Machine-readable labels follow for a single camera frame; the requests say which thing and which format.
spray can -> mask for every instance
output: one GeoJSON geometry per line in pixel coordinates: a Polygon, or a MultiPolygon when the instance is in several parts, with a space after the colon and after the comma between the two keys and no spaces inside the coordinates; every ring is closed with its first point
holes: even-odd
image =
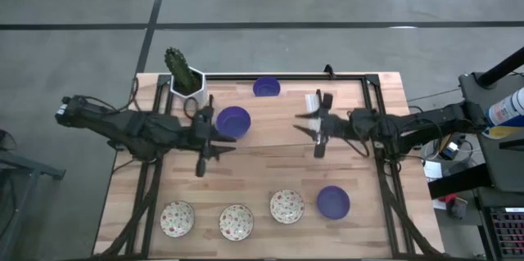
{"type": "Polygon", "coordinates": [[[500,139],[524,128],[524,88],[492,105],[486,111],[489,121],[484,135],[500,139]]]}

white plate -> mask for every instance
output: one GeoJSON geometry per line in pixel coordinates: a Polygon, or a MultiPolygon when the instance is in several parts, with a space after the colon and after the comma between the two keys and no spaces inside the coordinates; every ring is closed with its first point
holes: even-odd
{"type": "Polygon", "coordinates": [[[253,213],[245,205],[230,205],[222,211],[220,232],[230,241],[241,241],[253,231],[253,213]]]}
{"type": "Polygon", "coordinates": [[[293,190],[277,191],[269,204],[273,218],[283,224],[295,223],[304,215],[304,201],[299,193],[293,190]]]}
{"type": "Polygon", "coordinates": [[[160,227],[170,237],[181,237],[188,233],[195,222],[195,211],[190,204],[177,200],[165,206],[160,215],[160,227]]]}

blue bowl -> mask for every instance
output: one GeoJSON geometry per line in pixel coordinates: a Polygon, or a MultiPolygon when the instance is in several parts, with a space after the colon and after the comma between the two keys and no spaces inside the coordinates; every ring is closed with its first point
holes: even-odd
{"type": "Polygon", "coordinates": [[[342,219],[350,212],[350,197],[339,187],[325,187],[317,196],[317,208],[327,218],[342,219]]]}
{"type": "Polygon", "coordinates": [[[260,77],[253,84],[256,97],[277,97],[280,93],[280,83],[273,77],[260,77]]]}
{"type": "Polygon", "coordinates": [[[240,106],[230,106],[223,109],[216,118],[216,128],[222,135],[241,138],[251,126],[251,117],[247,110],[240,106]]]}

gray floor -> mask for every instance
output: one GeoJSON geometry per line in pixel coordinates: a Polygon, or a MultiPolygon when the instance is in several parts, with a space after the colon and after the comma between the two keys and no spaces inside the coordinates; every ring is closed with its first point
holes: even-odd
{"type": "MultiPolygon", "coordinates": [[[[0,24],[147,23],[154,0],[0,0],[0,24]]],[[[522,0],[164,0],[159,22],[524,20],[522,0]]],[[[19,154],[67,169],[44,178],[17,259],[89,256],[115,156],[106,139],[56,124],[63,96],[126,100],[144,31],[0,31],[0,128],[19,154]]],[[[175,46],[207,72],[400,71],[408,99],[458,86],[524,43],[524,28],[156,31],[146,72],[175,46]]],[[[459,92],[415,101],[428,110],[459,92]]],[[[481,253],[472,227],[448,226],[447,252],[481,253]]]]}

keyboard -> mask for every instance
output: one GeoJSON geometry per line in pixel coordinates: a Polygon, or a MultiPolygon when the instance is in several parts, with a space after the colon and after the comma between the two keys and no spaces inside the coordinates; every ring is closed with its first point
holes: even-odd
{"type": "Polygon", "coordinates": [[[502,257],[524,257],[524,208],[490,208],[490,218],[502,257]]]}

